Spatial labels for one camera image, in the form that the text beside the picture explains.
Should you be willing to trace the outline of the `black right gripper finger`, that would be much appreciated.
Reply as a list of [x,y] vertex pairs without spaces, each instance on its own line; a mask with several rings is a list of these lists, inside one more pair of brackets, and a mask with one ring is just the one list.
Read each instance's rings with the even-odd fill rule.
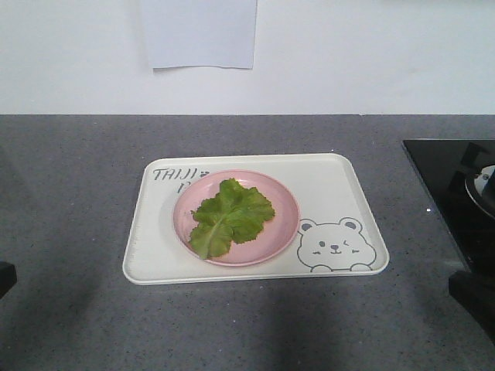
[[461,304],[494,343],[494,278],[467,271],[449,277],[449,294]]

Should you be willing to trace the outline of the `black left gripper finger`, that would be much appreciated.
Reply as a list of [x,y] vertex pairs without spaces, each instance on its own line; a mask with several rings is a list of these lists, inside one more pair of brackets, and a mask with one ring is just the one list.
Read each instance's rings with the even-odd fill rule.
[[0,298],[3,298],[16,284],[17,273],[15,265],[1,261],[0,262]]

